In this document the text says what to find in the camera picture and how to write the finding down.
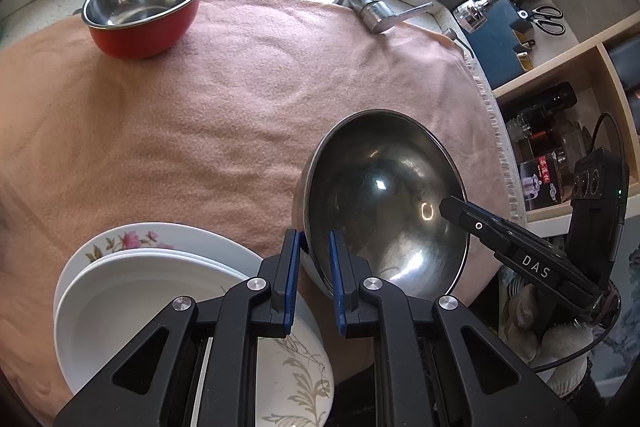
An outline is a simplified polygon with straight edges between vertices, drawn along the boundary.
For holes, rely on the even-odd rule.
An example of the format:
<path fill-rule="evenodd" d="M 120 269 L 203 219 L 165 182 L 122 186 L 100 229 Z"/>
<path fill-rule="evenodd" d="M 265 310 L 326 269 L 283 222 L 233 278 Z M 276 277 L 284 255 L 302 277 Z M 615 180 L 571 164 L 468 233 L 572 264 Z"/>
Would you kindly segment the black scissors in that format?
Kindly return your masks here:
<path fill-rule="evenodd" d="M 518 16 L 547 35 L 559 37 L 566 33 L 562 23 L 564 14 L 554 5 L 539 5 L 530 10 L 518 10 Z"/>

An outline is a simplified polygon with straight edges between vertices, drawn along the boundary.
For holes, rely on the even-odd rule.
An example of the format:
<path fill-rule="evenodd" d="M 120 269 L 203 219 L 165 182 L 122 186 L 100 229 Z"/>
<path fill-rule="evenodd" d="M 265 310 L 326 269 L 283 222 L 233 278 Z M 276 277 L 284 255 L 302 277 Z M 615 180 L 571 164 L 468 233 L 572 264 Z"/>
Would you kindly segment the pink towel mat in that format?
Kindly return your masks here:
<path fill-rule="evenodd" d="M 368 108 L 420 121 L 472 202 L 525 218 L 496 101 L 439 30 L 374 36 L 333 4 L 201 0 L 186 34 L 149 60 L 105 55 L 76 16 L 4 48 L 1 368 L 35 417 L 50 424 L 70 399 L 53 296 L 79 246 L 164 221 L 277 254 L 306 160 Z"/>

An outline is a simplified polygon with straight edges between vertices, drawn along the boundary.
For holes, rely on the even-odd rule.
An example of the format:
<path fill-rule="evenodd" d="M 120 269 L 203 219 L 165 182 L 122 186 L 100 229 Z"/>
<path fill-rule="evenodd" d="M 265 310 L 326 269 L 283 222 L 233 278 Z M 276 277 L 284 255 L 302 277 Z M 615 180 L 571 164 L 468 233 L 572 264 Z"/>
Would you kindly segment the large stainless steel bowl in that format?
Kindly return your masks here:
<path fill-rule="evenodd" d="M 340 230 L 351 254 L 407 295 L 450 293 L 470 236 L 440 215 L 449 196 L 465 199 L 461 176 L 423 124 L 389 109 L 349 115 L 320 141 L 296 186 L 292 222 L 306 237 L 308 277 L 333 295 L 329 234 Z"/>

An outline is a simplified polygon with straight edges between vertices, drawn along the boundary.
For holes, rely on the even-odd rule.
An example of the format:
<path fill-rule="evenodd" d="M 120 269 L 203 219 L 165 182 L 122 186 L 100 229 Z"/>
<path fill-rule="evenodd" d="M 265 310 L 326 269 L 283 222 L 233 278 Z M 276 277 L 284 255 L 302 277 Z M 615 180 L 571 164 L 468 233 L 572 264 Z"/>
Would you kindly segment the red steel-lined bowl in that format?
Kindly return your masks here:
<path fill-rule="evenodd" d="M 198 14 L 201 0 L 85 0 L 82 21 L 106 55 L 141 60 L 171 48 Z"/>

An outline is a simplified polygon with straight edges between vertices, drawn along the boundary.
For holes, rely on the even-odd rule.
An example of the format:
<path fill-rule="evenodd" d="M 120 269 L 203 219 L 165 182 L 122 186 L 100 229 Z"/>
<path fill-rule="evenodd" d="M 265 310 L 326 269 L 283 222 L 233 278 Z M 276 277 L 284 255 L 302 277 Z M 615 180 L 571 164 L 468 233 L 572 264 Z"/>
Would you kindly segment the black power strip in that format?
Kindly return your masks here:
<path fill-rule="evenodd" d="M 576 162 L 565 252 L 602 291 L 608 288 L 620 246 L 628 183 L 626 161 L 603 147 Z"/>

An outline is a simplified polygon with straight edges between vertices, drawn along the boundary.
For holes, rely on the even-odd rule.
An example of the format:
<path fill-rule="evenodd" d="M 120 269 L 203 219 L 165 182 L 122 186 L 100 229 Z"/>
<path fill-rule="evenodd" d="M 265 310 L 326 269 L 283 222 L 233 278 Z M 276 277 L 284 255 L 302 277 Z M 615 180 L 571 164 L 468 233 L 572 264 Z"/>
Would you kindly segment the white plate with grey branch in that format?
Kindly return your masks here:
<path fill-rule="evenodd" d="M 178 296 L 204 301 L 224 295 L 246 274 L 194 254 L 154 253 L 104 257 L 82 269 L 54 311 L 58 365 L 78 392 Z M 334 378 L 320 329 L 298 298 L 291 334 L 258 341 L 256 423 L 322 426 L 334 397 Z"/>

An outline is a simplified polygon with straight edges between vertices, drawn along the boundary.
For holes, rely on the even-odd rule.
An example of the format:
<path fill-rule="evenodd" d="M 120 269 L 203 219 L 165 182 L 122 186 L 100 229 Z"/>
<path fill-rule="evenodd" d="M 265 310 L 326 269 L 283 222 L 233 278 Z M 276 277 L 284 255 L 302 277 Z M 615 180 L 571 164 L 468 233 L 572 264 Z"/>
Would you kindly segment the wooden shelf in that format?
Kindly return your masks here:
<path fill-rule="evenodd" d="M 494 91 L 498 103 L 504 107 L 567 81 L 577 95 L 577 104 L 568 111 L 568 117 L 592 129 L 601 113 L 611 113 L 620 127 L 630 173 L 628 218 L 639 213 L 639 138 L 608 48 L 638 33 L 639 15 L 634 13 Z"/>

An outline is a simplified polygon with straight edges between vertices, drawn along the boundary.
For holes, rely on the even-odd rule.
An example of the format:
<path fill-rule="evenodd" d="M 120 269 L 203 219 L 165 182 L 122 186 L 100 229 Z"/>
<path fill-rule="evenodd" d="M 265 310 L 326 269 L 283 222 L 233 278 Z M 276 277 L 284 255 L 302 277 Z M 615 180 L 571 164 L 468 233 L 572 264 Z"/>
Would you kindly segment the black tea box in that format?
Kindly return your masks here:
<path fill-rule="evenodd" d="M 563 183 L 555 153 L 521 162 L 518 173 L 527 211 L 561 204 Z"/>

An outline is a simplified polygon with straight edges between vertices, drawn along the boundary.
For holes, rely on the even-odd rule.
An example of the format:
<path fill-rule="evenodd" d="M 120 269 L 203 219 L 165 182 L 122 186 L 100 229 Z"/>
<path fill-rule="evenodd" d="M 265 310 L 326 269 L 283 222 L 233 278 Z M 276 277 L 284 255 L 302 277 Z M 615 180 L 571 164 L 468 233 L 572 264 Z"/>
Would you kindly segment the white floral bottom plate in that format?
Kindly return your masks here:
<path fill-rule="evenodd" d="M 245 275 L 255 275 L 262 257 L 227 237 L 190 225 L 168 222 L 139 222 L 121 225 L 89 239 L 66 262 L 53 296 L 53 311 L 70 283 L 92 262 L 136 248 L 177 249 L 229 265 Z"/>

